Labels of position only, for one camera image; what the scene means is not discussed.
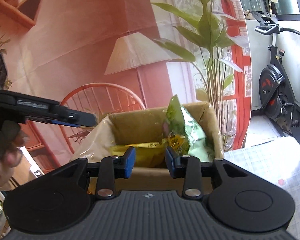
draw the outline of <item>human hand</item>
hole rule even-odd
[[[0,187],[9,181],[13,175],[14,167],[16,167],[22,159],[22,152],[17,147],[24,146],[27,135],[21,131],[20,128],[17,131],[17,125],[18,124],[14,122],[10,122],[2,128],[2,133],[7,138],[7,143],[4,148],[4,154],[0,158]]]

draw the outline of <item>light green package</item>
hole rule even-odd
[[[188,154],[201,162],[212,162],[211,144],[198,122],[180,105],[177,95],[170,100],[165,123],[164,135],[178,155]]]

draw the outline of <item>checkered cloth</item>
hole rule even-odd
[[[296,212],[288,232],[300,240],[300,145],[293,137],[225,153],[225,159],[288,191]]]

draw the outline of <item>printed backdrop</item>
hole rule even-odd
[[[239,0],[0,0],[10,90],[105,114],[209,101],[226,150],[250,121],[251,62]],[[43,171],[89,132],[29,122]]]

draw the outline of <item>floor lamp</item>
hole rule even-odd
[[[115,42],[105,75],[135,68],[137,71],[142,101],[147,107],[138,67],[176,58],[179,57],[177,55],[174,57],[173,55],[168,54],[164,49],[143,34],[132,33],[118,38]]]

